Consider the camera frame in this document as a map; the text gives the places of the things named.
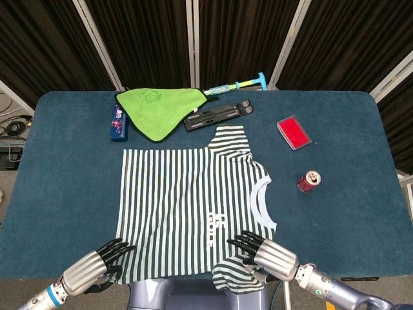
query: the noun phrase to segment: red card holder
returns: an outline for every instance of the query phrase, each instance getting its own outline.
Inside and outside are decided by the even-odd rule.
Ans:
[[[277,128],[293,150],[312,142],[294,115],[279,121]]]

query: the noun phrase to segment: white print on shirt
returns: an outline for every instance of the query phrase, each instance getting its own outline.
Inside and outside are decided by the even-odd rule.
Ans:
[[[225,228],[227,226],[227,216],[221,213],[208,212],[208,229],[206,238],[208,240],[209,247],[214,246],[215,235],[217,233],[217,228]]]

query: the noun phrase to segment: black curtain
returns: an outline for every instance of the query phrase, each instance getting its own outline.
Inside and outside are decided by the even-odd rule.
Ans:
[[[190,87],[185,0],[87,0],[123,86]]]
[[[413,50],[411,0],[312,0],[277,87],[370,92]]]
[[[201,89],[269,82],[298,0],[199,0]]]
[[[396,167],[413,174],[413,74],[378,103]]]
[[[72,0],[2,0],[0,25],[0,79],[31,107],[51,90],[114,89]]]

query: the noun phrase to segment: t-shirt sleeve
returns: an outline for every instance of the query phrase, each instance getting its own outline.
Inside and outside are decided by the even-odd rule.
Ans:
[[[208,144],[208,148],[214,153],[229,158],[251,154],[244,126],[223,125],[217,127],[214,139]]]
[[[260,291],[263,284],[255,279],[243,265],[242,256],[231,256],[212,269],[212,281],[218,291],[229,289],[235,294]]]

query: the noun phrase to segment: robotic arm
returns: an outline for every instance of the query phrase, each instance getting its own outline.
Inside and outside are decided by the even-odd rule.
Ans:
[[[297,280],[300,287],[344,310],[367,304],[369,310],[413,310],[413,305],[393,305],[388,300],[364,294],[317,270],[314,264],[299,265],[293,252],[252,232],[242,231],[228,240],[250,256],[244,264],[257,264],[282,281]]]
[[[118,238],[106,243],[100,249],[92,251],[70,266],[52,285],[36,294],[18,310],[54,310],[66,302],[67,296],[77,296],[82,293],[100,293],[113,282],[101,285],[94,284],[103,275],[119,279],[122,267],[113,265],[125,253],[136,247],[128,246]]]

